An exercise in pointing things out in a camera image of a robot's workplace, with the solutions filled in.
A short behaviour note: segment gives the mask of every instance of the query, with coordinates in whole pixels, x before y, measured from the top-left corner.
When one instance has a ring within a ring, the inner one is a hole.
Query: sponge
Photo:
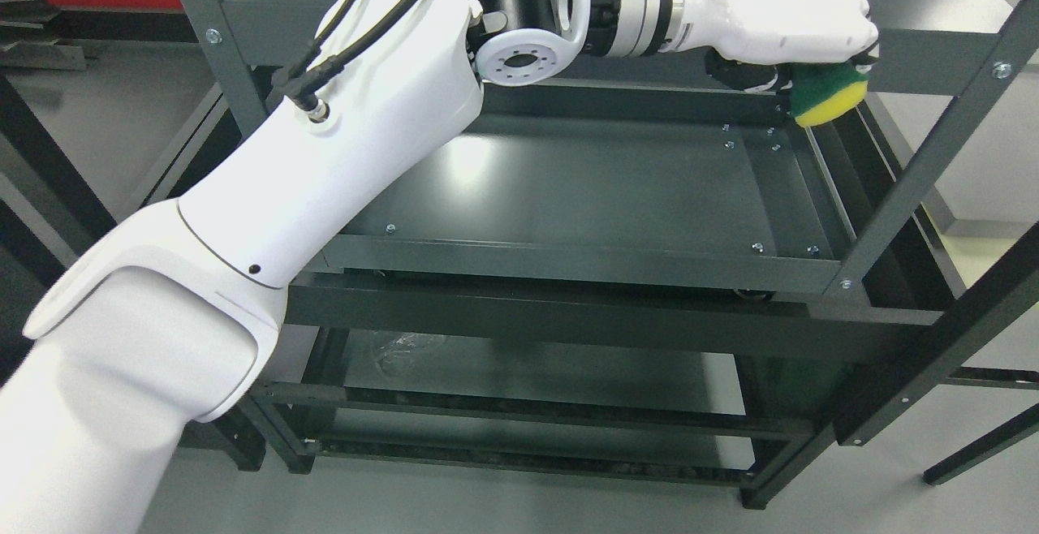
[[[792,64],[791,115],[799,127],[818,127],[855,108],[869,78],[853,63]]]

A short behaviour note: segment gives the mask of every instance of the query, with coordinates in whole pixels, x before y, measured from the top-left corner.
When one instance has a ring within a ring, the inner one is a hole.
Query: white robotic hand
[[[661,52],[710,46],[745,63],[840,63],[878,37],[867,0],[683,0],[682,8]]]

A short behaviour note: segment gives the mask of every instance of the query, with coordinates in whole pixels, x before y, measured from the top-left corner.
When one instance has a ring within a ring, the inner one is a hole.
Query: metal shelf
[[[204,47],[244,134],[266,116],[251,65],[292,57],[332,1],[184,0],[204,42],[222,37]],[[485,116],[467,135],[326,246],[327,266],[347,272],[293,283],[287,322],[332,335],[397,329],[524,347],[734,354],[748,419],[812,426],[810,437],[785,445],[752,437],[748,473],[708,480],[764,508],[834,440],[868,442],[912,401],[906,390],[922,397],[1039,298],[1039,234],[957,298],[962,289],[917,216],[1013,79],[993,65],[1012,61],[1016,73],[1039,47],[1039,0],[1013,12],[1003,0],[871,4],[884,50],[872,89],[956,97],[905,168],[865,106],[802,132],[780,99],[713,89],[701,53],[583,57],[549,85],[489,87]],[[640,211],[649,206],[651,215]],[[809,246],[819,255],[807,256]],[[785,294],[753,302],[712,290],[734,288]],[[320,354],[311,364],[338,366]],[[319,399],[315,382],[327,384],[304,377],[303,390]],[[486,451],[437,444],[304,443],[313,437],[287,408],[303,402],[285,390],[257,386],[243,408],[296,473],[320,455],[588,470],[565,455],[495,463]],[[325,404],[352,406],[339,396]],[[561,403],[545,404],[551,415]]]
[[[769,125],[783,119],[776,105],[753,95],[489,87],[467,135],[375,198],[325,261],[821,294],[849,232],[804,132]]]

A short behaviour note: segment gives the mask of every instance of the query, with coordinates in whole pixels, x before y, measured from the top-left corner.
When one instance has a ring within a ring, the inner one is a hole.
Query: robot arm
[[[345,1],[312,69],[400,0],[350,0],[339,17]],[[224,412],[266,364],[290,279],[476,118],[482,80],[533,83],[579,53],[728,49],[731,35],[734,56],[842,61],[875,38],[858,0],[853,12],[842,0],[841,17],[826,9],[845,26],[801,17],[779,32],[787,43],[749,17],[753,1],[417,0],[341,72],[298,90],[311,106],[286,99],[210,176],[135,213],[43,298],[25,327],[37,343],[0,391],[0,530],[134,531],[184,425]],[[811,32],[827,41],[802,39]]]

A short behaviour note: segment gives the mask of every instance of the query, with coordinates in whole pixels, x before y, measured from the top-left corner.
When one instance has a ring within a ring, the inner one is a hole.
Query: bolt
[[[1010,78],[1011,73],[1014,72],[1014,65],[1007,63],[1006,61],[997,61],[992,65],[992,76],[997,80],[1006,80]]]

